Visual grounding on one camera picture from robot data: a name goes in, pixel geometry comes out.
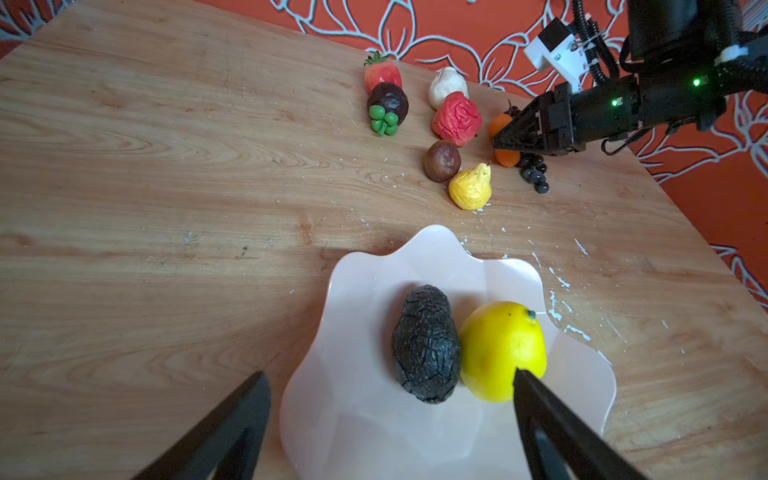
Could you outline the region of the dark fake avocado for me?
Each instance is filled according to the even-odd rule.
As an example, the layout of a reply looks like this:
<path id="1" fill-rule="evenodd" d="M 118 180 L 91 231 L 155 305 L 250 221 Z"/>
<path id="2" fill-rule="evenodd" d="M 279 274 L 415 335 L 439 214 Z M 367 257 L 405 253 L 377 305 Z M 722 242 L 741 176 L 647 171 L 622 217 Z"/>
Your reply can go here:
<path id="1" fill-rule="evenodd" d="M 445 402 L 458 384 L 462 347 L 448 297 L 421 285 L 406 297 L 391 342 L 401 387 L 427 404 Z"/>

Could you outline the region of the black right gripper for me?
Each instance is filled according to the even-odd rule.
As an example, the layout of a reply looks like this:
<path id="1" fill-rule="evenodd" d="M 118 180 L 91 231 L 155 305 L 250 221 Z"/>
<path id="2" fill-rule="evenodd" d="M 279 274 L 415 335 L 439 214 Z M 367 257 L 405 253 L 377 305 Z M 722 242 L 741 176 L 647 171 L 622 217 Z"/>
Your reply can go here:
<path id="1" fill-rule="evenodd" d="M 577 94 L 565 84 L 524 108 L 509 101 L 511 121 L 491 144 L 520 153 L 570 153 L 663 124 L 707 130 L 725 110 L 725 96 L 703 74 L 626 76 Z"/>

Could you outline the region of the pink scalloped fruit bowl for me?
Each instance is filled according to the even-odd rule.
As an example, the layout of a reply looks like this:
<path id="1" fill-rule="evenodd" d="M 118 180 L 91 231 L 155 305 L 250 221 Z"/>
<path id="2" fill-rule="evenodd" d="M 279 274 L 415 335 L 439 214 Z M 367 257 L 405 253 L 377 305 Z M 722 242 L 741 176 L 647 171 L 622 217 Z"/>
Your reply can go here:
<path id="1" fill-rule="evenodd" d="M 351 253 L 334 268 L 317 334 L 287 383 L 280 436 L 303 479 L 526 479 L 512 403 L 463 385 L 438 405 L 397 382 L 391 336 L 407 294 L 443 291 L 454 319 L 511 301 L 533 309 L 546 340 L 544 384 L 593 431 L 604 429 L 617 386 L 611 363 L 558 325 L 538 271 L 520 259 L 470 256 L 446 227 L 419 231 L 397 251 Z"/>

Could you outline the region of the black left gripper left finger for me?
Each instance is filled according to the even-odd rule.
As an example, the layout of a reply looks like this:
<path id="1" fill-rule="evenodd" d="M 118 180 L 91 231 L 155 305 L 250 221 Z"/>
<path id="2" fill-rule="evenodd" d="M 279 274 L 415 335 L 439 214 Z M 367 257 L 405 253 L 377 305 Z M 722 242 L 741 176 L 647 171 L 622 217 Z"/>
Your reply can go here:
<path id="1" fill-rule="evenodd" d="M 265 437 L 271 389 L 256 372 L 137 479 L 251 479 Z"/>

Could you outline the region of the white fake garlic bulb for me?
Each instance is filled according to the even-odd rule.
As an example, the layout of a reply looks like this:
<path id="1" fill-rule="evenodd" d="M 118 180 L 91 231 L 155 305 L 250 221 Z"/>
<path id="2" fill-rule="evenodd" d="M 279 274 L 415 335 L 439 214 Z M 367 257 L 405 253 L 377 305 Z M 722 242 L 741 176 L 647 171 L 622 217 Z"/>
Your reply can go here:
<path id="1" fill-rule="evenodd" d="M 456 92 L 469 98 L 468 84 L 464 77 L 454 67 L 444 67 L 438 71 L 429 86 L 429 103 L 433 109 L 439 110 L 444 100 Z"/>

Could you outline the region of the red fake apple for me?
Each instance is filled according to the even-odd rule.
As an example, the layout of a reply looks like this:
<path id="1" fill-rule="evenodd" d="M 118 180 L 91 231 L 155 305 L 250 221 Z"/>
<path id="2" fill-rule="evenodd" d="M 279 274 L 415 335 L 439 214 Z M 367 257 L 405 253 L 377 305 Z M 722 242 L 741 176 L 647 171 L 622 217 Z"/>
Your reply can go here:
<path id="1" fill-rule="evenodd" d="M 449 94 L 432 120 L 433 132 L 457 147 L 474 139 L 481 126 L 482 117 L 477 106 L 462 92 Z"/>

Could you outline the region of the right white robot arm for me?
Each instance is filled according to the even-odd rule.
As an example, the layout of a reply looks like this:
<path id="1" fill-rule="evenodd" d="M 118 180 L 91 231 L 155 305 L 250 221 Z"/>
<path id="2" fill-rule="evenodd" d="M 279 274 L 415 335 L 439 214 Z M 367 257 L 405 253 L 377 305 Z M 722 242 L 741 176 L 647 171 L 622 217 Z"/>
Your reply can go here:
<path id="1" fill-rule="evenodd" d="M 573 20 L 549 23 L 525 53 L 563 78 L 513 114 L 492 137 L 496 150 L 547 156 L 587 143 L 627 147 L 659 125 L 710 129 L 726 98 L 767 91 L 767 31 L 745 31 L 735 1 L 630 1 L 620 54 L 608 49 L 582 2 Z"/>

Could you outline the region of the yellow fake lemon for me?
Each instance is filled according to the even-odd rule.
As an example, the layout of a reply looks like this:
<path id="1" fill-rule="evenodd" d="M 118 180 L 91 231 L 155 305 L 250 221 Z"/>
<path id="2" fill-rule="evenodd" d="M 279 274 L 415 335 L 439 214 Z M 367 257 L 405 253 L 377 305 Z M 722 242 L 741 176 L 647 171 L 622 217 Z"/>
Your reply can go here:
<path id="1" fill-rule="evenodd" d="M 535 311 L 514 302 L 480 306 L 459 329 L 461 379 L 478 399 L 505 403 L 514 377 L 527 370 L 540 379 L 548 367 L 546 342 Z"/>

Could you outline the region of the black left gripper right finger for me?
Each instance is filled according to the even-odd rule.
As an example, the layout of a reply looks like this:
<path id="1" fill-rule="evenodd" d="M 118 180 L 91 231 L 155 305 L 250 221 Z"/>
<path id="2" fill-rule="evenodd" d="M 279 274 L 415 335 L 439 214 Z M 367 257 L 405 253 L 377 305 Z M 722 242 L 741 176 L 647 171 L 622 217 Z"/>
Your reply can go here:
<path id="1" fill-rule="evenodd" d="M 528 370 L 515 372 L 513 402 L 534 479 L 642 479 L 630 463 Z"/>

